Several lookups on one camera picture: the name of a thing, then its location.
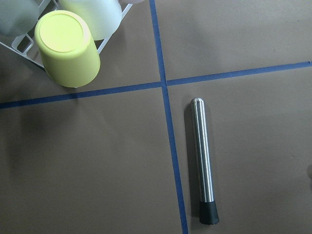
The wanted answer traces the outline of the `grey upturned cup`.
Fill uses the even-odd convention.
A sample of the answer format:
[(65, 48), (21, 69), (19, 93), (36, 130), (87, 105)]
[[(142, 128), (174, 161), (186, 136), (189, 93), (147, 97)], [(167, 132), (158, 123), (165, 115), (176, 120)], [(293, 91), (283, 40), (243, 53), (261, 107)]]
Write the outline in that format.
[(17, 37), (28, 33), (39, 18), (39, 5), (35, 0), (1, 0), (0, 34)]

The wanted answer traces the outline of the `yellow-green upturned plastic cup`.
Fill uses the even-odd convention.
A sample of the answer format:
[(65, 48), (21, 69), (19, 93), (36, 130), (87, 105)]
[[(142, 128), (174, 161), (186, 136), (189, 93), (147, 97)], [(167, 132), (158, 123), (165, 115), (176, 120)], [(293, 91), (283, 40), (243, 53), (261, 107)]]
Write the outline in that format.
[(77, 14), (65, 10), (45, 14), (36, 24), (35, 41), (47, 75), (57, 84), (78, 88), (98, 75), (100, 58), (95, 42)]

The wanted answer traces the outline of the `pale white upturned cup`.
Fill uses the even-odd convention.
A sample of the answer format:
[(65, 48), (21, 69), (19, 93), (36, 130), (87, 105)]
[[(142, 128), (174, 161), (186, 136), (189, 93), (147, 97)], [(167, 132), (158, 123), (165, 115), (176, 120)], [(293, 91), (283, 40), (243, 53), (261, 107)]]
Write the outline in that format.
[(117, 0), (61, 0), (63, 9), (79, 15), (94, 40), (109, 38), (120, 26), (122, 9)]

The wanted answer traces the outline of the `steel muddler with black tip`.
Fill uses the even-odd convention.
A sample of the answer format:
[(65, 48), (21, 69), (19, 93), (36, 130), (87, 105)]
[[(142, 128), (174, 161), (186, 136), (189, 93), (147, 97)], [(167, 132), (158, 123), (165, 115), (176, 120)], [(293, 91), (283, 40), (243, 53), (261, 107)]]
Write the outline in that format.
[(219, 216), (214, 195), (204, 100), (194, 98), (191, 110), (199, 179), (199, 222), (215, 225), (219, 222)]

